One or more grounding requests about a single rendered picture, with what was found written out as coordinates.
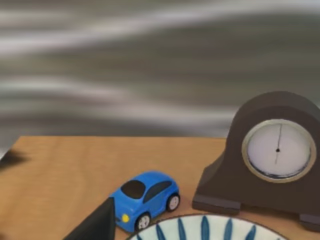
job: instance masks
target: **clock case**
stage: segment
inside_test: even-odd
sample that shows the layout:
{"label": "clock case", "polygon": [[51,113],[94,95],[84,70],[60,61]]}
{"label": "clock case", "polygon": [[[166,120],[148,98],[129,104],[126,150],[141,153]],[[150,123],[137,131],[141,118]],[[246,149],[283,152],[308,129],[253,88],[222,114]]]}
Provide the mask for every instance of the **clock case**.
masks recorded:
{"label": "clock case", "polygon": [[269,92],[246,102],[233,118],[223,153],[201,176],[192,201],[197,210],[238,214],[241,204],[299,214],[300,223],[320,232],[320,154],[312,169],[288,183],[268,182],[245,165],[242,144],[255,125],[285,119],[304,127],[320,152],[320,109],[308,99],[286,91]]}

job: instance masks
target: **car hood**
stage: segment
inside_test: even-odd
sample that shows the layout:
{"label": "car hood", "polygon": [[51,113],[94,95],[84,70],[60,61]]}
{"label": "car hood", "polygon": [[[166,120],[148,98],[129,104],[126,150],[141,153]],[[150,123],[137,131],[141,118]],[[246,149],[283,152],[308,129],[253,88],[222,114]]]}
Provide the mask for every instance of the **car hood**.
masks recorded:
{"label": "car hood", "polygon": [[114,198],[115,214],[132,214],[141,204],[141,199],[133,199],[125,195],[120,189],[111,194]]}

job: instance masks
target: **clock hand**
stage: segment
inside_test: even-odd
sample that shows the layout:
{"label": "clock hand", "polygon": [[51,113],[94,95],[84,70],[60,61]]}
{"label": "clock hand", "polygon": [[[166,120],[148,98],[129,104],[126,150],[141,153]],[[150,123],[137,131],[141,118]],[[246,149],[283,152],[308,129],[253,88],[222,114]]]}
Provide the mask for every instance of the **clock hand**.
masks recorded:
{"label": "clock hand", "polygon": [[279,138],[278,138],[278,143],[277,143],[277,147],[276,147],[276,158],[275,158],[275,164],[277,164],[278,162],[278,156],[280,153],[280,140],[281,140],[281,135],[282,135],[282,124],[280,124],[280,130],[279,130]]}

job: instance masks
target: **clock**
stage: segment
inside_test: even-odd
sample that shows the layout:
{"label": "clock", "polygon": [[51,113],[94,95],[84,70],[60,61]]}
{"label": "clock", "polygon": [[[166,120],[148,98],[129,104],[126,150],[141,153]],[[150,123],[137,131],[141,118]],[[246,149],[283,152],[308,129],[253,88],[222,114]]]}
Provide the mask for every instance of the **clock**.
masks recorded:
{"label": "clock", "polygon": [[296,213],[320,232],[320,109],[295,93],[256,96],[235,114],[225,149],[202,173],[197,210],[238,214],[242,205]]}

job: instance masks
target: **patterned plate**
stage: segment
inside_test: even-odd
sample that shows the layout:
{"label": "patterned plate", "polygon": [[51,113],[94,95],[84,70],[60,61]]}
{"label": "patterned plate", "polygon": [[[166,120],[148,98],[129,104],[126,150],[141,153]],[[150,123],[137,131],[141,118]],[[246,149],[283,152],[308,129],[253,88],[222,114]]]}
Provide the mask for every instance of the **patterned plate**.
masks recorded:
{"label": "patterned plate", "polygon": [[153,224],[128,240],[288,240],[256,223],[213,214],[185,215]]}

